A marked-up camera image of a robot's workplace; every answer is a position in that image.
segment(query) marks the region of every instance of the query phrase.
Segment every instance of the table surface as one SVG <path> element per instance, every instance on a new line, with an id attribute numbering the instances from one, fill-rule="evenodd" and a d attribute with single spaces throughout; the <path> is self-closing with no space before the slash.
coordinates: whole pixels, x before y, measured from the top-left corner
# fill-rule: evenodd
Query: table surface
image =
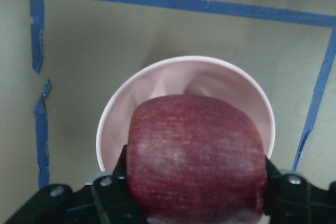
<path id="1" fill-rule="evenodd" d="M 319 75 L 322 63 L 334 57 L 332 45 L 327 50 L 333 25 L 324 22 L 333 20 L 335 1 L 181 0 L 191 3 L 186 9 L 157 1 L 44 0 L 44 61 L 37 74 L 29 0 L 0 0 L 0 222 L 38 189 L 34 106 L 46 79 L 50 183 L 77 190 L 98 172 L 96 130 L 109 98 L 145 66 L 182 55 L 223 59 L 261 85 L 276 121 L 271 160 L 291 169 L 318 76 L 328 76 L 325 69 Z M 192 10 L 193 3 L 204 8 Z M 241 5 L 218 11 L 223 3 Z M 247 8 L 245 16 L 239 8 Z M 319 111 L 298 171 L 327 188 L 336 178 L 335 65 L 325 89 L 315 91 L 324 94 L 320 106 L 311 107 Z"/>

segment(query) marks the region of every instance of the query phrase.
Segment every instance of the cup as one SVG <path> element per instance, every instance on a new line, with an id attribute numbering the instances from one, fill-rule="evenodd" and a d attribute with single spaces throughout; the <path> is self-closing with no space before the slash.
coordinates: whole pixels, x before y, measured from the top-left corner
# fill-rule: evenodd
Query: cup
<path id="1" fill-rule="evenodd" d="M 239 67 L 212 57 L 180 56 L 140 70 L 111 97 L 99 121 L 96 151 L 101 170 L 114 170 L 135 108 L 164 95 L 195 94 L 228 102 L 256 125 L 267 157 L 275 141 L 271 105 L 260 85 Z"/>

